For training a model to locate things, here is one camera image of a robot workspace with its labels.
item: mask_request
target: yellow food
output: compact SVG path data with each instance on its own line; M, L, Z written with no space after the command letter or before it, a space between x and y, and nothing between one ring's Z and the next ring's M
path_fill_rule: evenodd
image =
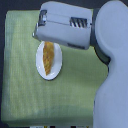
M53 59L54 59L54 45L51 42L45 42L43 48L43 63L44 63L46 75L48 75L51 71Z

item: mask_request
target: oval plate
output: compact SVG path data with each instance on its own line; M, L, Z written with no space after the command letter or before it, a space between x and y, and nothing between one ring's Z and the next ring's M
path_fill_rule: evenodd
M36 67L38 73L46 80L54 79L60 72L62 66L62 52L58 44L54 43L54 60L50 73L46 76L43 64L44 41L41 42L36 53Z

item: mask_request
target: table surface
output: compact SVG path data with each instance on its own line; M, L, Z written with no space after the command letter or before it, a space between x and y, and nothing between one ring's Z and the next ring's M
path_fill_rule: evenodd
M5 18L8 10L39 10L42 3L48 0L2 0L0 4L0 96L2 97L2 83L3 83L3 65L4 65L4 45L5 45ZM86 8L100 8L108 0L54 0L76 6ZM128 6L127 0L121 0Z

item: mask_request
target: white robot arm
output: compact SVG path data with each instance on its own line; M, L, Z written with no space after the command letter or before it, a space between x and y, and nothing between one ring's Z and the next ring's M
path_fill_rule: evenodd
M41 6L33 36L73 48L95 47L98 56L110 63L108 77L95 96L93 128L128 128L126 5L120 1L107 2L92 18L90 9L47 2Z

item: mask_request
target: green towel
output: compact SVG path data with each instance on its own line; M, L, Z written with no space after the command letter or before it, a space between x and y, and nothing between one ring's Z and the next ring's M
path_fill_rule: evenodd
M52 81L36 69L32 38L39 11L9 11L5 23L2 121L10 126L92 125L93 102L107 67L89 50L60 46L63 65Z

